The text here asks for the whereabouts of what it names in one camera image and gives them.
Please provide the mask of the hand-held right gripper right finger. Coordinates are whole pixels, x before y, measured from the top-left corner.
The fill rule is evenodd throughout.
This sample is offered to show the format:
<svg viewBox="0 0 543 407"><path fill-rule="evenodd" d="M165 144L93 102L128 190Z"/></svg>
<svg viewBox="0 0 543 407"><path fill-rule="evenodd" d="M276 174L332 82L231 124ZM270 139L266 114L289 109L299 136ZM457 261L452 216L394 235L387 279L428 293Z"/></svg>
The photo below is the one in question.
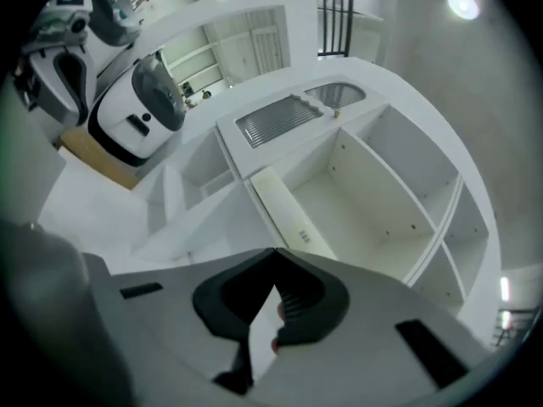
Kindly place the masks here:
<svg viewBox="0 0 543 407"><path fill-rule="evenodd" d="M318 343L281 347L255 384L267 406L397 406L437 391L396 330L420 320L467 368L489 353L447 310L392 277L311 255L309 261L344 283L350 307Z"/></svg>

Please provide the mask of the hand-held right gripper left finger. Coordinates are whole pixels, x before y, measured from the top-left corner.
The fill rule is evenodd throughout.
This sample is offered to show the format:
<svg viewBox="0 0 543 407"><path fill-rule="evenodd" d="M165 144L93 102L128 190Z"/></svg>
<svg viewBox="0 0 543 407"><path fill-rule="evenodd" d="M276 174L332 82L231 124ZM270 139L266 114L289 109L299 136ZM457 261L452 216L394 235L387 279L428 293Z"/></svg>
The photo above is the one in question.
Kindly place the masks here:
<svg viewBox="0 0 543 407"><path fill-rule="evenodd" d="M89 287L125 384L111 390L127 406L276 406L278 368L249 385L249 351L218 337L193 306L197 287L224 270L244 270L275 254L258 249L202 264L113 276L85 254Z"/></svg>

